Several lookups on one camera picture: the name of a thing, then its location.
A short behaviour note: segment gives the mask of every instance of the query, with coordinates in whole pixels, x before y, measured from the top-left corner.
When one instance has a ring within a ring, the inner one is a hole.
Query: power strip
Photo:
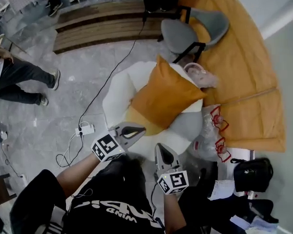
[[[83,126],[81,128],[82,128],[81,131],[79,131],[78,128],[75,129],[76,136],[79,136],[80,133],[83,133],[83,135],[89,135],[89,134],[93,134],[95,132],[94,125],[87,125],[87,126]]]

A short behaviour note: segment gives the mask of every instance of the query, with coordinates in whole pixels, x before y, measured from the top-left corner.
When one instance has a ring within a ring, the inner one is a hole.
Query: orange blanket
[[[199,63],[219,78],[207,89],[204,105],[221,104],[230,124],[224,132],[229,147],[285,151],[282,97],[260,32],[239,0],[180,0],[204,10],[220,10],[230,21],[223,39],[203,52]],[[201,27],[192,21],[200,35]]]

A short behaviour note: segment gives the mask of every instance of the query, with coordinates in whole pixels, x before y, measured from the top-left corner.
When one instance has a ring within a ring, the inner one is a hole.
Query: black bag
[[[237,192],[265,192],[273,175],[272,165],[267,158],[250,161],[233,158],[231,163],[239,163],[234,168],[234,183]]]

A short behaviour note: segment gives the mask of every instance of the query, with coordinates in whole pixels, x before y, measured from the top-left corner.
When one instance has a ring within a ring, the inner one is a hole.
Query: wooden bench
[[[142,30],[144,13],[142,0],[107,2],[63,13],[56,26],[53,51],[60,54],[107,42],[157,39],[162,20],[175,16],[161,11],[147,14]]]

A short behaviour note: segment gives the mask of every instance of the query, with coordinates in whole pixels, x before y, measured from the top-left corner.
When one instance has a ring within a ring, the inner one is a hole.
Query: hand
[[[4,51],[1,57],[3,59],[9,59],[14,64],[13,56],[9,51]]]

